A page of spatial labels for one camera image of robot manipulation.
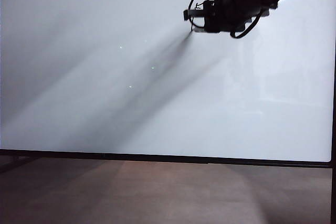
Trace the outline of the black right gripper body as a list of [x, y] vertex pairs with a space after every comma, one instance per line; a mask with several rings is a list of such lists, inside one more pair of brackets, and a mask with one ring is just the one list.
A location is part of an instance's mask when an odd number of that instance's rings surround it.
[[204, 9], [204, 31], [207, 33], [245, 30], [252, 17], [265, 17], [278, 7], [279, 0], [213, 0]]

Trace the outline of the tape-wrapped black right gripper finger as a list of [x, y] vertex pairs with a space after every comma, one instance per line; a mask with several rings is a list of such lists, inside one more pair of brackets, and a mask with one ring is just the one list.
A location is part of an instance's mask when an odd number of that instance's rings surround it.
[[189, 20], [191, 22], [193, 18], [203, 17], [205, 17], [205, 11], [203, 9], [186, 9], [183, 11], [184, 21]]

